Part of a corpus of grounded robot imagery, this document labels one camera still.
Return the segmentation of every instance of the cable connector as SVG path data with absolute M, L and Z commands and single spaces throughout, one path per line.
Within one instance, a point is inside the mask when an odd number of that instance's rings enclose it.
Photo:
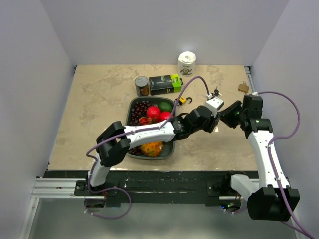
M 212 99 L 214 96 L 213 96 L 212 93 L 210 93 L 210 94 L 207 94 L 206 97 L 207 97 L 208 100 L 210 100 L 210 99 Z

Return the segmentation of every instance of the gray floor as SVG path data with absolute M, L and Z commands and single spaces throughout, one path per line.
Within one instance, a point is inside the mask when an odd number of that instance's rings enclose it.
M 128 205 L 107 208 L 119 215 Z M 84 213 L 83 199 L 41 199 L 30 239 L 294 239 L 279 222 L 253 221 L 246 212 L 231 215 L 218 207 L 177 204 L 133 204 L 118 220 Z

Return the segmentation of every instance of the black and green box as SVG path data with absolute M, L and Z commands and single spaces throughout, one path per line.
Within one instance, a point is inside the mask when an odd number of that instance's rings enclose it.
M 149 77 L 151 96 L 180 92 L 183 84 L 178 74 Z

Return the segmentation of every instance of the cable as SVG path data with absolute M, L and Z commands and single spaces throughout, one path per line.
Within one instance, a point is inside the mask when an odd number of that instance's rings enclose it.
M 272 168 L 273 168 L 273 170 L 274 170 L 274 174 L 275 174 L 275 176 L 276 176 L 276 178 L 277 178 L 277 182 L 278 182 L 278 186 L 279 186 L 280 192 L 281 192 L 281 194 L 282 194 L 282 196 L 283 196 L 283 200 L 284 200 L 284 202 L 285 202 L 285 205 L 286 205 L 286 207 L 287 207 L 287 210 L 288 210 L 289 214 L 290 214 L 291 217 L 294 219 L 294 221 L 296 222 L 296 224 L 298 225 L 298 227 L 300 227 L 300 229 L 304 232 L 303 234 L 306 235 L 306 236 L 308 236 L 309 238 L 314 239 L 315 237 L 314 237 L 310 232 L 308 232 L 308 231 L 304 228 L 304 226 L 298 221 L 298 219 L 296 218 L 296 216 L 295 216 L 293 210 L 291 209 L 291 207 L 290 207 L 290 205 L 289 205 L 289 202 L 288 202 L 288 199 L 287 199 L 287 197 L 286 197 L 286 195 L 285 195 L 283 185 L 281 184 L 280 177 L 279 177 L 278 171 L 277 171 L 277 169 L 276 169 L 273 156 L 272 156 L 272 154 L 271 154 L 271 144 L 272 144 L 272 143 L 274 143 L 274 142 L 275 142 L 276 140 L 278 140 L 278 139 L 289 139 L 289 138 L 293 137 L 293 136 L 296 134 L 296 132 L 297 132 L 297 130 L 299 129 L 299 126 L 300 126 L 300 112 L 299 112 L 299 109 L 298 109 L 297 105 L 295 104 L 295 102 L 294 102 L 292 99 L 290 99 L 288 96 L 286 96 L 286 95 L 284 95 L 284 94 L 282 94 L 282 93 L 280 93 L 280 92 L 276 92 L 276 91 L 263 91 L 263 92 L 258 92 L 258 94 L 259 94 L 259 95 L 261 95 L 261 94 L 276 94 L 276 95 L 280 95 L 280 96 L 286 98 L 288 101 L 290 101 L 290 103 L 294 106 L 294 108 L 295 108 L 295 110 L 296 110 L 296 112 L 297 112 L 297 118 L 298 118 L 298 119 L 297 119 L 297 125 L 296 125 L 295 130 L 294 130 L 290 135 L 288 135 L 288 136 L 273 137 L 273 138 L 269 141 L 269 143 L 268 143 L 268 149 L 267 149 L 267 151 L 268 151 L 270 163 L 271 163 Z M 288 224 L 288 223 L 284 223 L 284 224 L 287 225 L 287 226 L 289 226 L 289 227 L 291 227 L 291 228 L 293 228 L 293 229 L 295 229 L 295 227 L 294 227 L 293 225 L 290 225 L 290 224 Z
M 123 134 L 120 134 L 120 135 L 116 135 L 116 136 L 114 136 L 114 137 L 108 138 L 108 139 L 106 139 L 106 140 L 104 140 L 104 141 L 98 143 L 97 145 L 95 145 L 94 147 L 90 148 L 90 149 L 86 152 L 86 156 L 87 156 L 87 157 L 94 159 L 94 163 L 93 163 L 92 168 L 91 168 L 91 170 L 90 170 L 90 173 L 89 173 L 89 175 L 88 175 L 88 190 L 89 190 L 91 193 L 102 193 L 102 192 L 109 191 L 109 190 L 120 190 L 120 191 L 124 192 L 124 193 L 128 196 L 130 203 L 129 203 L 129 208 L 128 208 L 123 214 L 121 214 L 121 215 L 119 215 L 119 216 L 116 216 L 116 217 L 107 217 L 107 216 L 102 216 L 102 215 L 99 215 L 99 214 L 95 214 L 95 213 L 93 213 L 93 212 L 91 212 L 91 211 L 88 210 L 88 208 L 87 208 L 87 206 L 86 206 L 86 202 L 85 202 L 85 204 L 84 204 L 85 212 L 89 212 L 91 215 L 96 216 L 96 217 L 99 217 L 99 218 L 103 218 L 103 219 L 118 219 L 118 218 L 121 218 L 121 217 L 125 216 L 125 215 L 130 211 L 130 209 L 131 209 L 131 207 L 132 207 L 132 199 L 131 199 L 129 193 L 128 193 L 127 191 L 125 191 L 124 189 L 122 189 L 122 188 L 117 188 L 117 187 L 114 187 L 114 188 L 106 188 L 106 189 L 103 189 L 103 190 L 100 190 L 100 191 L 93 191 L 93 190 L 91 189 L 91 175 L 92 175 L 92 172 L 93 172 L 93 170 L 94 170 L 94 168 L 95 168 L 95 166 L 96 166 L 96 164 L 98 163 L 99 160 L 97 159 L 97 157 L 91 155 L 90 153 L 91 153 L 93 150 L 96 150 L 96 149 L 97 149 L 98 147 L 100 147 L 102 144 L 107 143 L 107 142 L 110 142 L 110 141 L 115 140 L 115 139 L 117 139 L 117 138 L 121 138 L 121 137 L 130 135 L 130 134 L 134 134 L 134 133 L 138 133 L 138 132 L 143 132 L 143 131 L 149 131 L 149 130 L 155 130 L 155 129 L 161 129 L 161 128 L 163 128 L 163 127 L 169 122 L 169 120 L 172 118 L 172 116 L 173 116 L 173 114 L 174 114 L 174 112 L 175 112 L 175 110 L 176 110 L 177 103 L 178 103 L 180 97 L 182 96 L 183 92 L 186 90 L 186 88 L 189 86 L 189 84 L 190 84 L 192 81 L 194 81 L 195 79 L 197 79 L 197 78 L 199 78 L 199 79 L 201 79 L 201 80 L 203 81 L 203 83 L 204 83 L 204 85 L 205 85 L 205 88 L 206 88 L 206 91 L 207 91 L 207 94 L 209 95 L 209 94 L 210 94 L 210 91 L 209 91 L 208 85 L 207 85 L 206 81 L 204 80 L 204 78 L 202 78 L 201 76 L 195 76 L 195 77 L 193 77 L 192 79 L 190 79 L 189 82 L 187 82 L 187 84 L 183 87 L 183 89 L 181 90 L 181 92 L 180 92 L 178 98 L 176 99 L 176 101 L 175 101 L 175 103 L 174 103 L 174 107 L 173 107 L 172 112 L 170 113 L 169 118 L 168 118 L 168 119 L 165 121 L 165 123 L 162 124 L 160 127 L 142 128 L 142 129 L 137 129 L 137 130 L 135 130 L 135 132 L 134 132 L 134 131 L 130 131 L 130 132 L 126 132 L 126 133 L 123 133 Z

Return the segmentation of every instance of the can lid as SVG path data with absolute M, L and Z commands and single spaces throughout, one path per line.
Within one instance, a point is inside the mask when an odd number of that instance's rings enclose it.
M 135 85 L 143 87 L 146 86 L 149 83 L 147 77 L 145 76 L 137 76 L 135 79 Z

